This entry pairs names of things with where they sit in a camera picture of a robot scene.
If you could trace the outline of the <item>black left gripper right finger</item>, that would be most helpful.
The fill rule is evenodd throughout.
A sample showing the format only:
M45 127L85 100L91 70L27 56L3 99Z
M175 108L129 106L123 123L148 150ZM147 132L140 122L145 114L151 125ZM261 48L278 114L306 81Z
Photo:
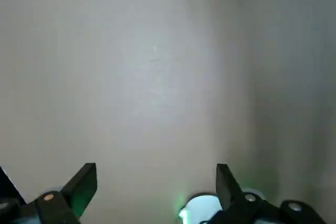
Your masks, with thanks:
M324 223L322 217L304 202L284 200L277 207L256 193L243 192L226 164L216 166L216 193L222 210L208 223Z

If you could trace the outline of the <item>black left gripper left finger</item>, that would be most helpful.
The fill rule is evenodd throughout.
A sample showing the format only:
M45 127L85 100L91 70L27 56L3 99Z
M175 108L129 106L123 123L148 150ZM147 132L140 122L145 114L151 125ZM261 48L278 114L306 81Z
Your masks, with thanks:
M86 163L60 190L26 202L1 168L1 223L80 223L97 189L96 163Z

